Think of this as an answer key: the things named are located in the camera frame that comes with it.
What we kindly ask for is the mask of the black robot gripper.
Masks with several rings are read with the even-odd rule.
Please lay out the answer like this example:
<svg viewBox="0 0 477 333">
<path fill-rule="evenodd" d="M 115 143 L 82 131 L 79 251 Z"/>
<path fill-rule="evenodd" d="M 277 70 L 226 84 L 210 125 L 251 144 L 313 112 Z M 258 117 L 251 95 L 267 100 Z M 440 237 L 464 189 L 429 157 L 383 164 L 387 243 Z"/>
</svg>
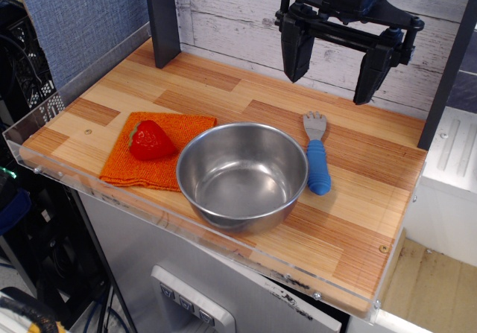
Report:
<svg viewBox="0 0 477 333">
<path fill-rule="evenodd" d="M 353 102 L 368 104 L 391 65 L 408 64 L 423 21 L 388 0 L 281 0 L 276 13 L 283 69 L 297 82 L 309 70 L 314 41 L 364 53 Z"/>
</svg>

